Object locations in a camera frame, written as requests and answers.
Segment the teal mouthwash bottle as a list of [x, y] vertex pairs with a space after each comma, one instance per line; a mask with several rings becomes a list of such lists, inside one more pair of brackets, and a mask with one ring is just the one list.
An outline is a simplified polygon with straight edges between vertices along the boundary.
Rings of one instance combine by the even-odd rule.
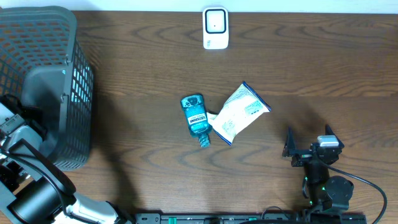
[[209, 133], [212, 126], [208, 122], [203, 95], [186, 96], [180, 101], [191, 137], [197, 138], [200, 147], [210, 145]]

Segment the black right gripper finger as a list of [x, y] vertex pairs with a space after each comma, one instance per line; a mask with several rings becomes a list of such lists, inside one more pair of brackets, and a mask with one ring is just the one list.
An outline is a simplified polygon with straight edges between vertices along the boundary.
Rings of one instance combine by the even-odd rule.
[[326, 124], [326, 125], [325, 125], [325, 134], [326, 134], [327, 136], [334, 136], [335, 139], [336, 139], [336, 141], [338, 142], [338, 146], [339, 146], [340, 148], [344, 148], [344, 147], [345, 147], [345, 145], [343, 144], [343, 142], [342, 142], [342, 141], [338, 138], [338, 136], [333, 132], [333, 130], [332, 130], [332, 128], [330, 127], [329, 124]]
[[296, 154], [296, 145], [294, 141], [294, 135], [291, 127], [288, 127], [287, 137], [282, 151], [283, 157], [292, 157]]

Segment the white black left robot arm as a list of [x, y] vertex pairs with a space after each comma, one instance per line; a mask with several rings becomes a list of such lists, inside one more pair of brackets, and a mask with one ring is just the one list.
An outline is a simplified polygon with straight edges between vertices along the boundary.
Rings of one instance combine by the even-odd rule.
[[1, 103], [1, 211], [13, 223], [135, 223], [110, 202], [77, 193], [40, 152], [43, 130]]

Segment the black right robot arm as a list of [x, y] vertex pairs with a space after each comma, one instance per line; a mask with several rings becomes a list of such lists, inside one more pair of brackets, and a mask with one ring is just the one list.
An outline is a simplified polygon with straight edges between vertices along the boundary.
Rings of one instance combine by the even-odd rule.
[[308, 222], [315, 215], [340, 217], [349, 209], [353, 183], [339, 175], [331, 176], [328, 168], [339, 159], [344, 146], [326, 125], [325, 134], [317, 137], [308, 149], [298, 149], [293, 131], [288, 129], [282, 155], [292, 159], [291, 166], [304, 168], [302, 192], [310, 200], [310, 208], [303, 212], [303, 218]]

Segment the cream snack bag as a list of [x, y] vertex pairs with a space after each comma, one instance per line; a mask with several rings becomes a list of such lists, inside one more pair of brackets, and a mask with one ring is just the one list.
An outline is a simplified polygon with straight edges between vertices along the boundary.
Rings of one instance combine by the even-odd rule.
[[233, 139], [271, 107], [246, 82], [225, 101], [218, 114], [206, 113], [214, 132], [228, 145]]

